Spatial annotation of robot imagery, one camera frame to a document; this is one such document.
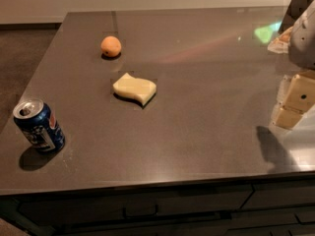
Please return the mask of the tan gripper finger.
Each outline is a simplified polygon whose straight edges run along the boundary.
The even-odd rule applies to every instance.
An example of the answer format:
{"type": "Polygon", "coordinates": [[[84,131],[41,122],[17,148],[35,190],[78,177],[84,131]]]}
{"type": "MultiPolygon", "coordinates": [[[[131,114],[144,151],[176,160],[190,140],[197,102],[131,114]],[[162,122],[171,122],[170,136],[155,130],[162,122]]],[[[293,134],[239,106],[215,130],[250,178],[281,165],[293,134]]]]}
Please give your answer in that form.
{"type": "Polygon", "coordinates": [[[301,113],[286,109],[280,104],[277,104],[272,112],[272,123],[284,129],[292,129],[301,119],[301,113]]]}
{"type": "Polygon", "coordinates": [[[315,72],[307,70],[293,76],[284,98],[286,109],[305,113],[315,104],[315,72]]]}

